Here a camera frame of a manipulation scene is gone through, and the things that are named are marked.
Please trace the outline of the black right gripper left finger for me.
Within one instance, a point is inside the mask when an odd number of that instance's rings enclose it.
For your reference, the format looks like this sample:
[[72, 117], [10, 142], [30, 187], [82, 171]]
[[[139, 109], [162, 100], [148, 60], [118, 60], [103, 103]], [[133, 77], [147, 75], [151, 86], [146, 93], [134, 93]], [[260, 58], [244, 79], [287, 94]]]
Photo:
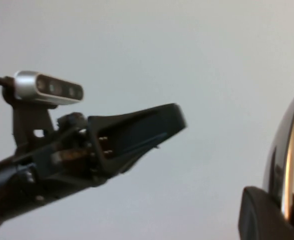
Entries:
[[291, 221], [268, 193], [254, 186], [243, 189], [238, 231], [241, 240], [294, 240]]

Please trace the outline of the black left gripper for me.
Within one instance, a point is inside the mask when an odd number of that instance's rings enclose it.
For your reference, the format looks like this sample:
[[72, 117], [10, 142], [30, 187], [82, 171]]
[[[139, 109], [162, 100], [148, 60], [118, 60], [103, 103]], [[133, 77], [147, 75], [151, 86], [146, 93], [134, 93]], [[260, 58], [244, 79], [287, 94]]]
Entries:
[[104, 184], [95, 153], [104, 160], [104, 174], [122, 174], [147, 152], [186, 128], [176, 103], [121, 115], [90, 116], [88, 122], [83, 114], [73, 112], [58, 118], [57, 124], [58, 129], [46, 133], [34, 152], [38, 177], [82, 187]]

